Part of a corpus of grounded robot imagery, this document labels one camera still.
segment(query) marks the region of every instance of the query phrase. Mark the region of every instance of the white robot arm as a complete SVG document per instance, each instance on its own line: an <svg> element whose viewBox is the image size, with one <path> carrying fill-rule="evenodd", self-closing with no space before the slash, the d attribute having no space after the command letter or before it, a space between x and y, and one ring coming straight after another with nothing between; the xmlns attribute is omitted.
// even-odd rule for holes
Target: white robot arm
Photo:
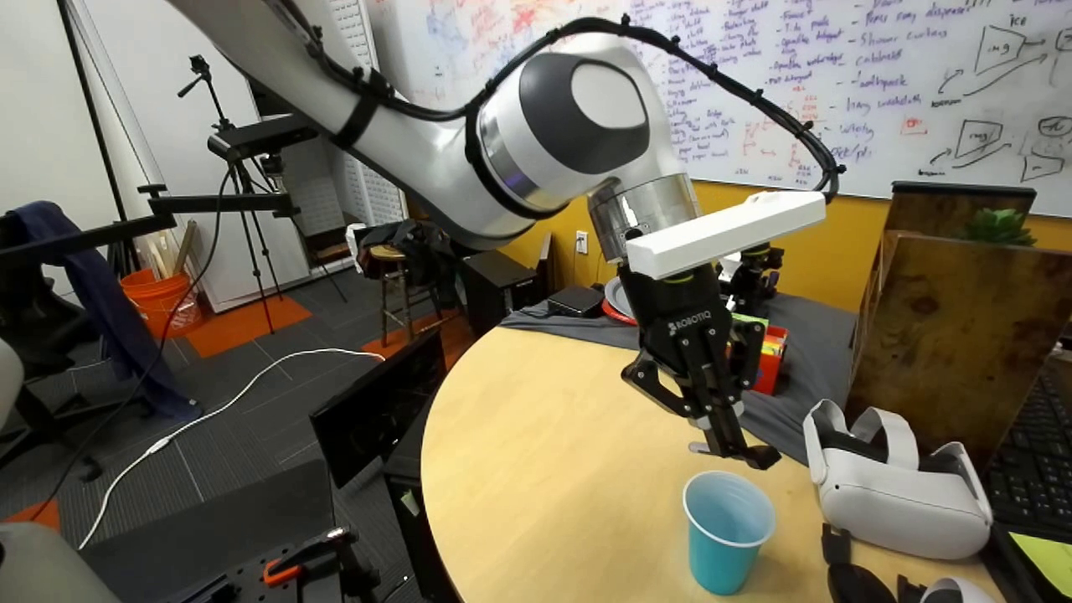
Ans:
<svg viewBox="0 0 1072 603"><path fill-rule="evenodd" d="M463 243L504 243L578 194L640 321L640 358L622 373L649 397L708 433L708 449L771 464L743 444L735 402L757 337L741 346L725 313L718 260L824 219L821 190L760 194L700 219L671 150L659 96L622 37L663 46L787 128L839 190L839 165L807 123L653 30L573 19L507 65L460 112L404 103L374 69L332 65L293 0L172 0L219 49L337 148L377 166ZM658 381L671 373L680 394Z"/></svg>

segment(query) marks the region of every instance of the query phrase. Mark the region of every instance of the plastic cup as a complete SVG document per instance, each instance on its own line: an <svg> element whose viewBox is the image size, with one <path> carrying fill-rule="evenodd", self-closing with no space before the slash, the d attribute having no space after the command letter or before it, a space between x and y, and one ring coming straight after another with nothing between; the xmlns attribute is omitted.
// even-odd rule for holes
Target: plastic cup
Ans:
<svg viewBox="0 0 1072 603"><path fill-rule="evenodd" d="M691 520L695 581L718 596L738 594L760 547L773 536L771 499L735 473L700 473L680 499Z"/></svg>

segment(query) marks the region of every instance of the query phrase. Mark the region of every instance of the vr headset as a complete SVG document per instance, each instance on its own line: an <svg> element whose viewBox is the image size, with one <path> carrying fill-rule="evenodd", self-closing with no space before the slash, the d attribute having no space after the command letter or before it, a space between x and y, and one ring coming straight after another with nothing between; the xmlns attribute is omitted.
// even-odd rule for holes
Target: vr headset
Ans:
<svg viewBox="0 0 1072 603"><path fill-rule="evenodd" d="M969 560L988 543L990 505L961 442L917 459L900 414L868 409L849 430L824 397L805 414L805 449L830 527L928 560Z"/></svg>

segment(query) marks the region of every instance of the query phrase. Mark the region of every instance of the round table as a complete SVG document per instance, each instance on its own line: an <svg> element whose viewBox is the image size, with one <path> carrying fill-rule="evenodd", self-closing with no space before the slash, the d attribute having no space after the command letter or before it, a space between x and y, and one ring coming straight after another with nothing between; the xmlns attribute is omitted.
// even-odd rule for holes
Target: round table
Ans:
<svg viewBox="0 0 1072 603"><path fill-rule="evenodd" d="M695 473L754 479L777 533L735 600L830 600L807 468L697 454L700 433L620 381L628 348L492 329L443 381L421 442L425 514L463 600L714 600L687 567L680 490ZM939 576L999 589L983 562L853 543L894 587Z"/></svg>

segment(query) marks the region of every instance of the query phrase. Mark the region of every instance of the yellow wall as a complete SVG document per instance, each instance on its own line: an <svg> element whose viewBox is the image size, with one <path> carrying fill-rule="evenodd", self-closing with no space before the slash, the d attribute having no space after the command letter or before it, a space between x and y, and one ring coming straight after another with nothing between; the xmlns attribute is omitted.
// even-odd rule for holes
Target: yellow wall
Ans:
<svg viewBox="0 0 1072 603"><path fill-rule="evenodd" d="M702 211L738 203L752 187L697 185ZM829 221L798 236L782 237L784 270L782 291L805 295L843 313L859 313L862 291L870 273L873 243L884 223L887 201L839 196ZM588 254L573 252L573 230L588 230ZM1072 252L1072 221L1031 219L1034 247ZM603 286L613 269L603 260L587 203L573 201L552 221L534 223L529 236L515 237L504 252L524 265L537 265L543 242L552 237L552 286Z"/></svg>

